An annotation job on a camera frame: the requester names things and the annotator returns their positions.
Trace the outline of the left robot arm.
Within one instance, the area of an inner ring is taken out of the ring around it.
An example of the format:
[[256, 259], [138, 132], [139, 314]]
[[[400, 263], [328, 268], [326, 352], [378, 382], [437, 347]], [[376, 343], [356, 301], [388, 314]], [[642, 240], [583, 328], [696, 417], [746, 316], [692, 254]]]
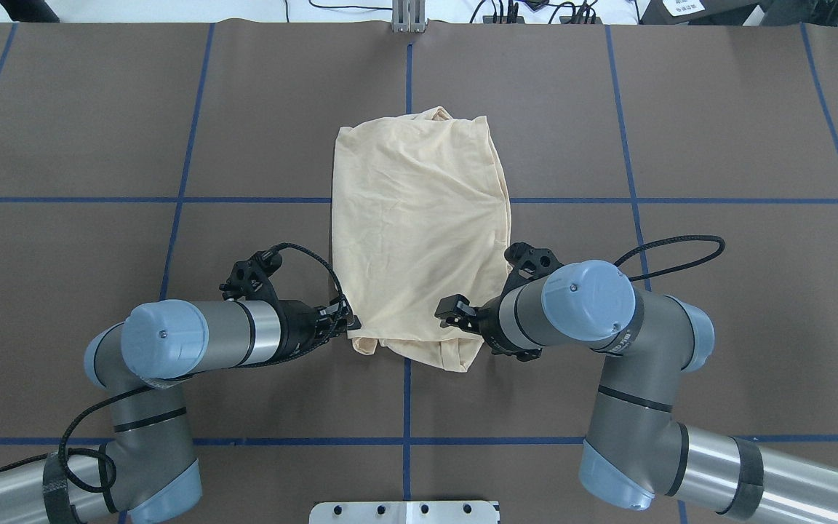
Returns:
[[183, 385], [202, 373], [258, 368], [309, 354], [359, 329], [345, 299], [159, 301], [136, 306], [84, 353], [107, 394], [46, 454], [0, 468], [0, 523], [87, 523], [127, 513], [159, 523], [202, 495]]

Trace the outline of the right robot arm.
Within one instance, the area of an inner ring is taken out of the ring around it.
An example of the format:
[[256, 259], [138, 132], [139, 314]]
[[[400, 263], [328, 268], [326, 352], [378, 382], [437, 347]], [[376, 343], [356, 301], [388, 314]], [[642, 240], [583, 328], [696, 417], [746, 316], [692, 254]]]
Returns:
[[605, 503], [642, 511], [664, 495], [738, 522], [838, 523], [838, 469], [673, 417], [679, 379], [715, 345], [701, 309], [606, 261], [543, 258], [485, 305], [451, 295], [435, 315], [521, 361], [566, 345], [604, 356], [579, 478]]

